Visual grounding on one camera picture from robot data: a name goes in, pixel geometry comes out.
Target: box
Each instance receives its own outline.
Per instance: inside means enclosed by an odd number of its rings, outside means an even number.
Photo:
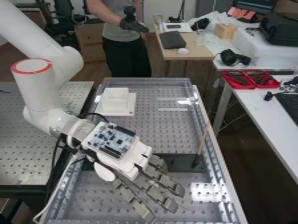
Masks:
[[[220,39],[232,39],[235,32],[235,27],[231,25],[216,24],[215,25],[215,35]]]
[[[274,12],[298,14],[298,2],[292,0],[278,0]]]
[[[81,24],[75,26],[75,35],[85,62],[105,60],[101,38],[102,28],[103,23]]]

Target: metal table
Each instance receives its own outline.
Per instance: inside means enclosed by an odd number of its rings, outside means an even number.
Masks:
[[[59,90],[65,106],[75,114],[91,86],[93,82],[69,82]],[[9,197],[8,193],[45,186],[55,139],[24,120],[24,101],[16,83],[1,82],[0,90],[0,194]]]
[[[196,88],[188,79],[107,78],[98,89],[91,110],[106,87],[129,87],[130,92],[137,93],[134,116],[109,117],[109,120],[135,131],[141,141],[165,160],[170,157],[170,169],[176,172],[170,172],[169,176],[186,190],[184,197],[175,199],[179,208],[171,214],[130,185],[154,212],[157,222],[247,223],[211,128],[204,139],[202,160],[198,160],[203,169],[191,169],[191,161],[182,162],[186,156],[196,156],[208,123]],[[75,163],[69,168],[43,214],[43,223],[142,223],[110,183],[103,182],[94,171],[83,169],[83,165],[82,162]]]

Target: red ring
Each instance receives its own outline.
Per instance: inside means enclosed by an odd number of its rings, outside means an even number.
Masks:
[[[37,70],[37,71],[33,71],[33,72],[24,72],[24,71],[20,71],[20,70],[16,68],[16,66],[17,66],[17,64],[18,64],[20,62],[26,61],[26,60],[30,60],[30,59],[25,59],[25,60],[21,60],[21,61],[16,62],[16,63],[12,65],[12,67],[10,67],[12,72],[18,73],[18,74],[21,74],[21,75],[33,75],[33,74],[35,74],[35,73],[45,72],[46,70],[49,70],[49,69],[51,68],[51,62],[50,62],[49,60],[42,59],[42,58],[31,58],[31,59],[43,60],[45,62],[47,62],[46,67],[42,68],[42,69],[39,69],[39,70]]]

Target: keyboard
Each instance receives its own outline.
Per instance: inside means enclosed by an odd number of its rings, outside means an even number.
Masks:
[[[275,97],[298,126],[298,94],[278,93]]]
[[[159,34],[163,49],[184,48],[186,42],[178,31],[170,31]]]

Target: robot finger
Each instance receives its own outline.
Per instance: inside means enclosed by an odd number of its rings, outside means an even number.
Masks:
[[[163,159],[161,159],[158,156],[151,155],[150,159],[149,159],[149,164],[161,171],[161,173],[166,173],[167,172],[167,166],[166,163],[163,161]]]
[[[147,165],[145,170],[141,170],[141,173],[153,181],[158,183],[170,193],[178,197],[183,197],[184,189],[180,184],[171,181],[169,176],[159,172],[155,167]]]
[[[145,192],[145,194],[151,198],[159,206],[171,213],[175,213],[178,209],[178,204],[174,199],[170,198],[162,190],[154,185],[154,182],[147,180],[147,178],[139,174],[134,180],[135,186]]]
[[[146,207],[146,205],[142,203],[141,199],[137,197],[137,195],[133,193],[129,186],[125,184],[122,180],[118,178],[113,181],[113,187],[122,196],[123,200],[127,202],[127,204],[133,207],[135,213],[141,216],[141,218],[145,220],[147,224],[151,224],[155,222],[155,216],[150,209]]]

